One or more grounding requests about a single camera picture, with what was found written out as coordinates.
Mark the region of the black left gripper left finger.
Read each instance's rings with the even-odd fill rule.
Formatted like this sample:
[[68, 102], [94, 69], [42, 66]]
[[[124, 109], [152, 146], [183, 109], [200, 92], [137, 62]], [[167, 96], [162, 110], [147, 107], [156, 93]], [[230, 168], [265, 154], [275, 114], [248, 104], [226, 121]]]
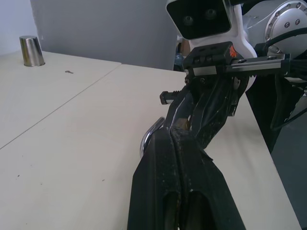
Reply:
[[181, 186], [169, 130], [155, 131], [132, 179], [129, 230], [176, 230]]

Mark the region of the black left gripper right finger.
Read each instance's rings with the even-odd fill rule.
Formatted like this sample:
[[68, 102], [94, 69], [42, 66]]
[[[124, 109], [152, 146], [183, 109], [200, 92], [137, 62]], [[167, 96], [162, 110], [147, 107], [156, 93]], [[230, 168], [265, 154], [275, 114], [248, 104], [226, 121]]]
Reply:
[[189, 131], [172, 128], [181, 184], [182, 230], [244, 230], [225, 178]]

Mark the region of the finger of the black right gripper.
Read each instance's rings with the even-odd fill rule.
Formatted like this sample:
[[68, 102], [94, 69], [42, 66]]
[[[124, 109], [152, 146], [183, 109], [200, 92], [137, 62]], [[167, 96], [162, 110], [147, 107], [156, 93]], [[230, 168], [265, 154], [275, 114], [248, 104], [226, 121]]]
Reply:
[[194, 100], [189, 83], [186, 82], [180, 91], [163, 91], [160, 101], [162, 105], [169, 105], [164, 127], [190, 128], [189, 119], [194, 109]]
[[204, 84], [191, 117], [191, 133], [205, 149], [236, 112], [240, 97], [251, 82], [249, 76], [203, 77]]

